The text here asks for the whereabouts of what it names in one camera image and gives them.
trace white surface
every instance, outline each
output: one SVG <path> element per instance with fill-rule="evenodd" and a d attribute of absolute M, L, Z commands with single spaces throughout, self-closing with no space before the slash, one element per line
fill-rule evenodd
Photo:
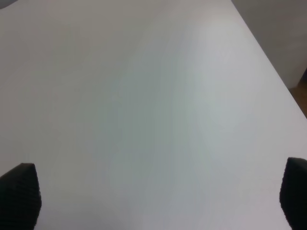
<path fill-rule="evenodd" d="M 288 88 L 307 68 L 307 1 L 233 0 Z"/>
<path fill-rule="evenodd" d="M 28 0 L 0 13 L 0 173 L 37 230 L 289 230 L 307 122 L 228 0 Z"/>

